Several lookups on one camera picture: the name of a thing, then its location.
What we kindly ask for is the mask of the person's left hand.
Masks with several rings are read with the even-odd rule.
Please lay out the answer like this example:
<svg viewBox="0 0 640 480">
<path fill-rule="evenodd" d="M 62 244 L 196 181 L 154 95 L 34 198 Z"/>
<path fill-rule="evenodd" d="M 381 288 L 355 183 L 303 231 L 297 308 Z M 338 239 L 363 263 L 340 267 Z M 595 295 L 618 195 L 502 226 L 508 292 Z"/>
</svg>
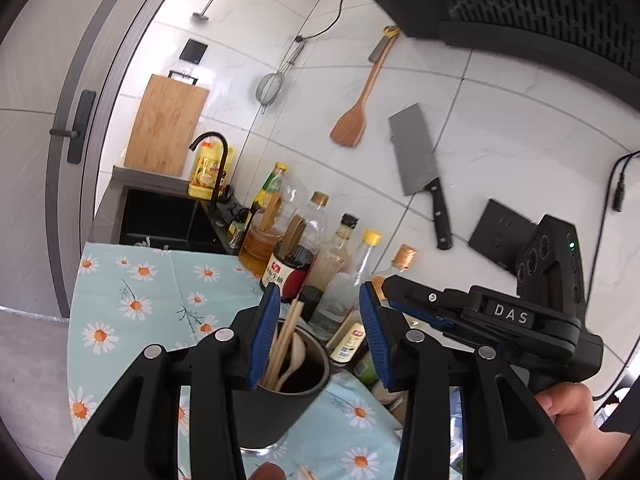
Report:
<svg viewBox="0 0 640 480">
<path fill-rule="evenodd" d="M 286 474 L 274 463 L 263 463 L 248 477 L 248 480 L 286 480 Z"/>
</svg>

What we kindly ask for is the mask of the person's right hand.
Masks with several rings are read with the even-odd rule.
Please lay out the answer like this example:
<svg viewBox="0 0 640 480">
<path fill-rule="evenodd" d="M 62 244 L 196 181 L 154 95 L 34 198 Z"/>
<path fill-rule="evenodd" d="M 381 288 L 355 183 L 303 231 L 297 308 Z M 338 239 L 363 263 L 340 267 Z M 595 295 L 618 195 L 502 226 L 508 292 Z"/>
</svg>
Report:
<svg viewBox="0 0 640 480">
<path fill-rule="evenodd" d="M 588 480 L 599 479 L 629 440 L 628 434 L 603 432 L 593 422 L 591 391 L 584 384 L 563 382 L 535 396 Z"/>
</svg>

